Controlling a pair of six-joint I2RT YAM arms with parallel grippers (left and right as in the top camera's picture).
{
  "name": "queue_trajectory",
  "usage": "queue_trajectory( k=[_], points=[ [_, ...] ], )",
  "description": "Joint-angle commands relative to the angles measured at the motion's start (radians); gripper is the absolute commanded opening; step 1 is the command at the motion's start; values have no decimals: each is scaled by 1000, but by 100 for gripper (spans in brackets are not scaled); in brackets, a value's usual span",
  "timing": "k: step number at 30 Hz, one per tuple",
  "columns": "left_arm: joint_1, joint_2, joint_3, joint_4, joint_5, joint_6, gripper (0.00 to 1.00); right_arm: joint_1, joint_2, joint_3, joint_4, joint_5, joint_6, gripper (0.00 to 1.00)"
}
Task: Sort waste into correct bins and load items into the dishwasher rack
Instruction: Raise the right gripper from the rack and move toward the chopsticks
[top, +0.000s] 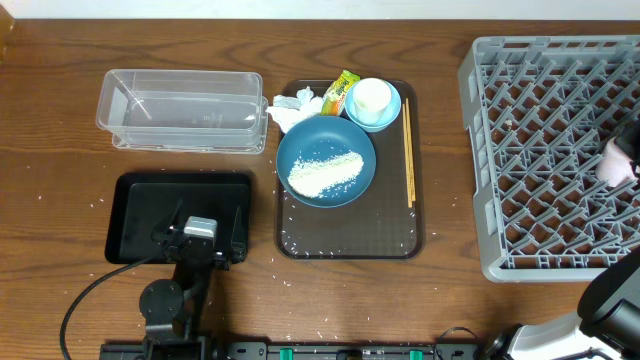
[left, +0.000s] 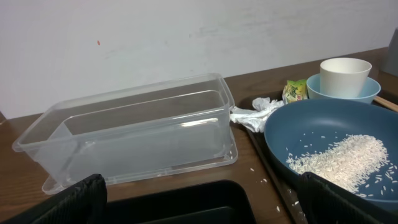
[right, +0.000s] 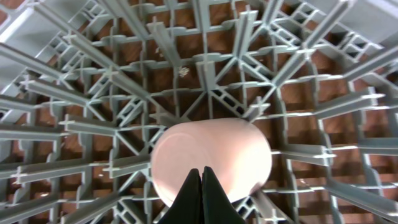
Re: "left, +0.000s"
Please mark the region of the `white tissue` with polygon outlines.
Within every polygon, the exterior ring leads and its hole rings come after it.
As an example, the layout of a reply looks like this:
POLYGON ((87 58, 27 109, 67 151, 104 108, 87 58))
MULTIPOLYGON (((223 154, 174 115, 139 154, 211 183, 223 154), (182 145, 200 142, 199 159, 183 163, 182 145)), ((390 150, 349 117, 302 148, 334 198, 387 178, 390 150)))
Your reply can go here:
POLYGON ((242 124, 254 133, 263 133, 269 116, 284 106, 284 102, 271 100, 269 97, 256 98, 252 101, 252 106, 254 110, 245 110, 235 106, 231 110, 230 120, 233 123, 242 124))

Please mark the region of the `wooden chopstick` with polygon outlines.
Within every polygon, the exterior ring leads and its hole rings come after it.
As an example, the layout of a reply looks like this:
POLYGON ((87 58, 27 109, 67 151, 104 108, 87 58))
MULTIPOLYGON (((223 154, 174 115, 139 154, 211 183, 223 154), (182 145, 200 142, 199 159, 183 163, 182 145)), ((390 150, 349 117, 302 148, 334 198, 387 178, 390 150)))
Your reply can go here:
POLYGON ((374 101, 379 103, 380 105, 392 110, 392 111, 398 112, 398 105, 396 105, 396 104, 394 104, 394 103, 392 103, 392 102, 390 102, 390 101, 388 101, 388 100, 386 100, 384 98, 381 98, 380 96, 376 96, 374 98, 374 101))

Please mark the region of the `pile of white rice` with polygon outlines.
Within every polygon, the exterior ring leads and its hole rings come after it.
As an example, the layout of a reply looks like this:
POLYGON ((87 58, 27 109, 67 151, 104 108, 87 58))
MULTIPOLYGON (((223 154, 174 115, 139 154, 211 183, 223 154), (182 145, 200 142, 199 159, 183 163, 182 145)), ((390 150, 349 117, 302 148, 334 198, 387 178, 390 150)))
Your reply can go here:
POLYGON ((286 163, 298 174, 312 172, 362 198, 397 191, 397 164, 374 136, 346 135, 323 152, 288 153, 286 163))

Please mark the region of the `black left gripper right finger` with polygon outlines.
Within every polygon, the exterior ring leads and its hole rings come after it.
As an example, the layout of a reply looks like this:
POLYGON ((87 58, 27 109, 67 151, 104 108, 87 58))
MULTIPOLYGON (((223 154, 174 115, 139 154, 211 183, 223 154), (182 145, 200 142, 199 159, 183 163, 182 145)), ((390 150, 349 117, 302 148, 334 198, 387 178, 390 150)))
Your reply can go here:
POLYGON ((397 215, 311 172, 299 176, 297 196, 309 223, 397 223, 397 215))

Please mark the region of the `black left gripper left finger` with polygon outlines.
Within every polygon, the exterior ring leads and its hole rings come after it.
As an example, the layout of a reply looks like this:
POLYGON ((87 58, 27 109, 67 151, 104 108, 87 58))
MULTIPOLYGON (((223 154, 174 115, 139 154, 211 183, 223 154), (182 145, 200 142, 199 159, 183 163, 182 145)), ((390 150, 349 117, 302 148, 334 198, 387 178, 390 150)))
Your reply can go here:
POLYGON ((106 203, 105 180, 93 174, 2 223, 103 223, 106 203))

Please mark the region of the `dark blue plate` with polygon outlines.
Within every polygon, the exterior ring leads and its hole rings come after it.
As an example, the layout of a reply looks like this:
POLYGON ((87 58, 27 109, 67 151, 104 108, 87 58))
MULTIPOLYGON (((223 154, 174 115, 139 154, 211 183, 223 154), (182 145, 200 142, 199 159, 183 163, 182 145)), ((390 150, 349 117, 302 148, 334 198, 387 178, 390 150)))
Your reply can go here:
POLYGON ((287 104, 266 121, 264 139, 275 171, 293 189, 299 175, 286 160, 325 152, 350 135, 369 135, 382 141, 388 164, 371 174, 359 188, 371 202, 397 211, 397 113, 350 100, 303 100, 287 104))

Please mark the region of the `yellow green snack wrapper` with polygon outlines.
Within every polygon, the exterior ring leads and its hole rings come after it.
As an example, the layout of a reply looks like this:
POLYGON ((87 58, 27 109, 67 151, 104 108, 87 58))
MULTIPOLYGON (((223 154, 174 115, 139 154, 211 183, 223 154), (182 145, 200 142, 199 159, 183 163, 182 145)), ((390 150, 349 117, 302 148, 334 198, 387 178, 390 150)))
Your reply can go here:
POLYGON ((307 99, 308 94, 306 79, 297 81, 287 80, 287 84, 282 91, 282 100, 285 104, 307 99))

